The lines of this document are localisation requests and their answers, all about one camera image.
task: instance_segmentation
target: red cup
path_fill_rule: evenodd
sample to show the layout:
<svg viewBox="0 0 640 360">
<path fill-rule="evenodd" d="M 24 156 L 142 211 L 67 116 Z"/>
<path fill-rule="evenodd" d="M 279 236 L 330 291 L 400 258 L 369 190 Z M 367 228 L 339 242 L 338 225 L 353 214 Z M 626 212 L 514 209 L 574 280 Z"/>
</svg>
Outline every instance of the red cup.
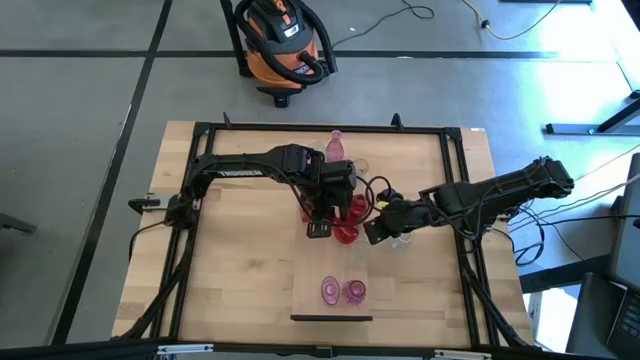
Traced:
<svg viewBox="0 0 640 360">
<path fill-rule="evenodd" d="M 350 214 L 347 221 L 344 221 L 344 222 L 340 221 L 340 219 L 338 218 L 334 220 L 334 222 L 337 225 L 348 225 L 348 224 L 355 223 L 356 221 L 358 221 L 358 217 L 353 214 Z M 353 242 L 355 242 L 356 239 L 358 239 L 358 235 L 360 235 L 360 230 L 358 230 L 356 226 L 347 226 L 347 227 L 334 226 L 333 227 L 333 236 L 336 237 L 336 240 L 338 240 L 340 243 L 345 245 L 353 244 Z"/>
<path fill-rule="evenodd" d="M 369 210 L 369 204 L 367 198 L 363 194 L 358 194 L 351 200 L 351 208 L 349 212 L 351 215 L 355 215 L 356 219 L 367 213 Z"/>
</svg>

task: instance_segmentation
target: orange vacuum canister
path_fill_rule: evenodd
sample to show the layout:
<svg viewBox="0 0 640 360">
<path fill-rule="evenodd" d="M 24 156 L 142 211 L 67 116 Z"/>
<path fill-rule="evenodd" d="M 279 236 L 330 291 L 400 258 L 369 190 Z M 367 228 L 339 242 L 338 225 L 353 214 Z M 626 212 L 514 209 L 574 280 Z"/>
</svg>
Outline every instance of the orange vacuum canister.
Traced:
<svg viewBox="0 0 640 360">
<path fill-rule="evenodd" d="M 327 30 L 301 0 L 242 0 L 234 17 L 246 36 L 248 68 L 264 84 L 257 89 L 273 96 L 276 107 L 287 107 L 289 96 L 337 72 Z M 324 60 L 318 58 L 314 31 Z"/>
</svg>

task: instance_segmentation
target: concrete floor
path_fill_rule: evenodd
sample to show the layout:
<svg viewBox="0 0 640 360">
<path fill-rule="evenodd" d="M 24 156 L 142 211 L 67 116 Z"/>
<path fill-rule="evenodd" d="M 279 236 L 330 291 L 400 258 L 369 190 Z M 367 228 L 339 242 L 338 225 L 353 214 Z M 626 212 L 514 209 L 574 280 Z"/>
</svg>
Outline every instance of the concrete floor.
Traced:
<svg viewBox="0 0 640 360">
<path fill-rule="evenodd" d="M 334 41 L 361 31 L 402 3 L 308 0 Z M 139 216 L 127 200 L 148 189 L 168 120 L 387 124 L 483 127 L 498 173 L 540 155 L 560 159 L 574 177 L 639 143 L 637 138 L 550 137 L 548 122 L 599 122 L 615 112 L 640 79 L 618 66 L 616 41 L 596 26 L 586 5 L 560 5 L 531 33 L 509 42 L 476 29 L 459 1 L 420 1 L 436 18 L 409 13 L 383 23 L 345 50 L 544 51 L 552 60 L 338 59 L 340 72 L 275 109 L 237 76 L 233 59 L 157 59 L 135 123 L 70 341 L 110 336 L 127 271 L 127 246 Z M 494 29 L 511 34 L 549 5 L 476 0 Z M 597 7 L 620 11 L 620 4 Z M 162 0 L 4 0 L 2 49 L 147 49 Z M 161 50 L 229 50 L 217 2 L 174 1 Z M 38 224 L 34 236 L 0 231 L 0 347 L 47 343 L 60 298 L 91 217 L 122 127 L 142 59 L 0 58 L 0 212 Z M 578 183 L 577 199 L 626 177 L 628 158 Z M 568 214 L 603 211 L 611 197 Z M 539 201 L 534 209 L 552 206 Z M 613 227 L 573 223 L 561 231 L 588 258 L 604 254 Z M 517 246 L 537 241 L 535 228 L 514 234 Z M 523 273 L 576 261 L 550 231 L 543 256 Z"/>
</svg>

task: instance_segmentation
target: metal stand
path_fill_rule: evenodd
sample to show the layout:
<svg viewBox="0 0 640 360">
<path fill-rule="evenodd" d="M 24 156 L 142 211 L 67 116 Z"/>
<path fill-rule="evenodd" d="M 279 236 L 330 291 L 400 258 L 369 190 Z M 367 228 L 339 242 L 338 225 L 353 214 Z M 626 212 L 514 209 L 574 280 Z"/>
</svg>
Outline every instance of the metal stand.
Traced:
<svg viewBox="0 0 640 360">
<path fill-rule="evenodd" d="M 36 231 L 35 225 L 3 213 L 0 213 L 0 229 L 15 229 L 26 234 L 33 234 Z"/>
<path fill-rule="evenodd" d="M 640 136 L 640 125 L 625 125 L 640 115 L 640 90 L 629 95 L 634 101 L 602 124 L 547 124 L 549 135 Z"/>
</svg>

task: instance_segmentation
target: vacuum hose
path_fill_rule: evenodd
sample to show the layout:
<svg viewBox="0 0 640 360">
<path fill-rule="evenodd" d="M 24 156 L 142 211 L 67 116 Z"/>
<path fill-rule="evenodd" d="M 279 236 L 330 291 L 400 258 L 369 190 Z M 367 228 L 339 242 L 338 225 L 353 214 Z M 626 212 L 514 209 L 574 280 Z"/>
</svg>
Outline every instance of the vacuum hose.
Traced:
<svg viewBox="0 0 640 360">
<path fill-rule="evenodd" d="M 308 18 L 311 26 L 313 26 L 318 32 L 318 37 L 320 38 L 320 43 L 322 44 L 322 51 L 324 51 L 324 59 L 327 62 L 327 66 L 329 67 L 329 73 L 333 74 L 334 72 L 338 72 L 338 65 L 336 64 L 336 57 L 333 55 L 333 46 L 331 45 L 331 40 L 329 39 L 329 33 L 327 29 L 324 27 L 322 21 L 318 15 L 316 15 L 311 8 L 307 6 L 307 4 L 302 1 L 298 1 L 300 5 L 300 10 L 302 13 Z"/>
<path fill-rule="evenodd" d="M 306 56 L 301 56 L 300 60 L 307 64 L 313 70 L 312 75 L 298 74 L 295 71 L 288 69 L 287 67 L 282 65 L 282 63 L 280 63 L 271 52 L 269 52 L 264 39 L 249 25 L 249 23 L 244 18 L 244 13 L 249 9 L 249 6 L 251 6 L 251 3 L 253 1 L 255 0 L 240 1 L 238 6 L 236 7 L 234 15 L 238 27 L 245 34 L 251 45 L 254 46 L 256 50 L 258 50 L 260 55 L 262 55 L 265 63 L 267 63 L 267 65 L 279 76 L 282 76 L 283 78 L 297 84 L 313 85 L 319 83 L 324 77 L 324 69 L 322 67 L 322 64 L 320 64 L 317 59 L 313 58 L 308 53 L 303 52 L 303 54 L 301 55 L 304 55 L 306 53 Z M 327 59 L 327 65 L 329 67 L 329 72 L 336 72 L 337 66 L 335 64 L 335 57 L 333 56 L 333 52 L 331 51 L 331 42 L 329 41 L 327 30 L 324 28 L 322 22 L 320 22 L 318 16 L 311 9 L 309 9 L 309 7 L 307 7 L 301 1 L 299 3 L 303 15 L 308 17 L 311 25 L 318 31 L 318 36 L 320 37 L 322 48 L 329 49 L 324 50 L 325 58 Z"/>
</svg>

